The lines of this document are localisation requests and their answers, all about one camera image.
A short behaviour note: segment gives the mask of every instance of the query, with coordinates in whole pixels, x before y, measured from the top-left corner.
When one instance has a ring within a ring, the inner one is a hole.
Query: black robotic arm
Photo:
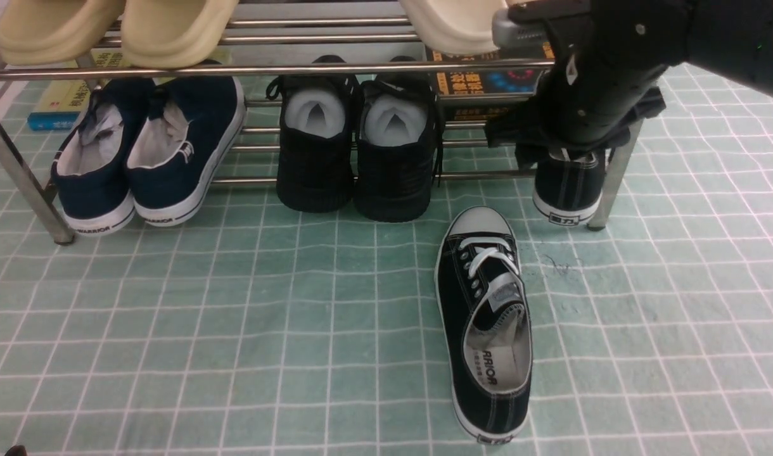
[[[494,18],[494,41],[520,45],[544,26],[554,68],[537,94],[485,126],[515,142],[521,167],[552,149],[571,158],[629,139],[665,109],[656,81],[690,63],[773,97],[773,0],[540,0]]]

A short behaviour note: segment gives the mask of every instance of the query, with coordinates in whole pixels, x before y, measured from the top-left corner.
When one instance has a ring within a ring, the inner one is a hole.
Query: book cover
[[[540,48],[500,49],[488,54],[448,55],[426,48],[427,60],[444,63],[463,61],[494,61],[505,58],[554,58],[549,43]],[[444,115],[447,120],[486,120],[508,110],[520,98],[531,96],[543,69],[488,70],[487,72],[439,72],[435,76],[435,88],[442,98]]]
[[[97,67],[126,67],[128,63],[118,51],[95,51],[94,62]],[[68,68],[76,68],[71,61]],[[79,113],[88,105],[88,86],[85,81],[51,81],[34,106],[27,123],[31,130],[70,130],[74,127]]]

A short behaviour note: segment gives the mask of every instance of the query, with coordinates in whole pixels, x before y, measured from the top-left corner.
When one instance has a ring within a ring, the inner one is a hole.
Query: shoe rack
[[[309,0],[288,0],[288,3],[309,3]],[[266,3],[265,0],[241,0],[241,3]],[[282,0],[268,0],[268,3],[282,3]],[[369,17],[369,18],[277,18],[277,20],[233,20],[227,25],[232,29],[231,35],[225,35],[221,46],[287,46],[288,44],[351,44],[351,43],[407,43],[419,42],[414,32],[394,32],[395,28],[406,30],[411,24],[405,17]],[[327,29],[350,29],[351,32],[326,32]],[[366,32],[355,31],[366,28]],[[300,34],[260,34],[260,29],[299,29]],[[112,31],[118,32],[119,23],[114,24]],[[119,48],[121,38],[117,35],[105,37],[97,48]],[[196,66],[181,70],[150,70],[143,68],[99,69],[94,66],[91,55],[77,58],[79,68],[40,68],[22,69],[7,68],[0,56],[0,81],[30,80],[85,80],[89,87],[95,87],[100,79],[113,79],[128,76],[165,77],[184,75],[311,75],[311,74],[378,74],[378,73],[436,73],[445,70],[510,70],[551,66],[548,60],[499,60],[487,63],[435,63],[434,61],[410,61],[410,63],[379,63],[379,64],[320,64],[294,66]],[[442,103],[456,102],[457,96],[442,96]],[[279,106],[279,101],[247,100],[247,107]],[[448,122],[447,130],[480,130],[484,122]],[[618,194],[623,175],[626,171],[632,150],[641,129],[641,124],[632,127],[632,140],[624,147],[610,154],[610,163],[606,170],[601,205],[595,217],[590,220],[590,230],[600,231],[606,227],[615,197]],[[279,132],[276,127],[245,127],[242,134],[274,135]],[[233,153],[271,154],[279,152],[277,144],[249,145],[239,139],[233,147]],[[445,148],[479,148],[486,147],[484,139],[448,139]],[[62,216],[53,205],[56,191],[51,182],[40,182],[34,176],[27,162],[13,144],[9,134],[0,122],[0,162],[1,167],[15,182],[16,188],[27,200],[38,219],[45,227],[55,243],[68,245],[73,242],[74,233],[65,224]],[[500,170],[476,171],[463,173],[444,173],[443,180],[471,179],[529,179],[531,170]],[[276,176],[248,177],[215,177],[212,185],[224,186],[259,186],[271,185],[276,182]]]

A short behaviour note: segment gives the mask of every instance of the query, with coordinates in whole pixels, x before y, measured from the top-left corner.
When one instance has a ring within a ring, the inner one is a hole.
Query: beige slipper
[[[497,49],[491,26],[507,0],[399,0],[425,46],[444,54],[485,54]]]
[[[74,60],[125,9],[125,0],[10,0],[0,19],[0,50],[11,65]]]
[[[139,67],[182,68],[212,54],[238,0],[127,0],[122,49]]]

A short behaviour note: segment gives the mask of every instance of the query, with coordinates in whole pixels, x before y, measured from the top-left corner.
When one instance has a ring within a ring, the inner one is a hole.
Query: black sneaker
[[[237,78],[191,76],[156,87],[126,163],[138,214],[155,226],[195,216],[244,120]]]
[[[136,213],[125,176],[125,159],[147,116],[152,80],[113,80],[94,90],[88,112],[60,145],[51,182],[63,216],[82,236],[103,236]]]
[[[442,172],[445,125],[437,93],[427,75],[392,74],[361,83],[361,92],[355,208],[379,222],[417,219],[429,207],[435,174]]]
[[[325,55],[314,63],[344,63]],[[265,91],[282,93],[277,196],[293,210],[326,213],[352,198],[352,131],[359,85],[355,75],[279,76]]]
[[[483,444],[521,432],[533,366],[530,312],[516,239],[504,217],[475,207],[451,223],[435,269],[454,409]]]
[[[578,226],[595,215],[606,177],[606,151],[569,161],[566,153],[541,161],[536,170],[533,203],[551,223]]]

